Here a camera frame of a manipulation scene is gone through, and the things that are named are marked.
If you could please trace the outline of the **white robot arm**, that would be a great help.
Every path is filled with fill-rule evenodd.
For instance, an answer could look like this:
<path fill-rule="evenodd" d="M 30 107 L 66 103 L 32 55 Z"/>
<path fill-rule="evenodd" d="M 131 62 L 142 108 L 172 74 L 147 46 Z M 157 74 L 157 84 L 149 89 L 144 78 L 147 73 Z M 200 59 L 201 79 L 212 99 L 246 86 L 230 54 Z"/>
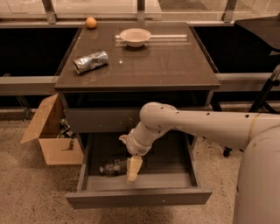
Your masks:
<path fill-rule="evenodd" d="M 266 113 L 178 110 L 172 105 L 149 102 L 139 112 L 140 122 L 119 139 L 132 156 L 127 162 L 127 180 L 133 182 L 142 157 L 153 143 L 170 130 L 178 130 L 231 149 L 244 150 L 266 130 L 277 128 L 280 115 Z"/>

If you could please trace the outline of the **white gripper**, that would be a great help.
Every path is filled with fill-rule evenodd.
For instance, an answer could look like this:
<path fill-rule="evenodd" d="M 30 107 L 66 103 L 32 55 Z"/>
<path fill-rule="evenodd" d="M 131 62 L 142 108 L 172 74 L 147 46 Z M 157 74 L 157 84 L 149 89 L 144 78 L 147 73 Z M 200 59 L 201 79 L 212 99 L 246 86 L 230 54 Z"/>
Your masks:
<path fill-rule="evenodd" d="M 132 155 L 127 159 L 127 181 L 134 182 L 143 163 L 142 156 L 148 153 L 151 145 L 140 143 L 135 137 L 134 129 L 128 135 L 121 135 L 119 140 L 126 144 L 128 153 Z"/>

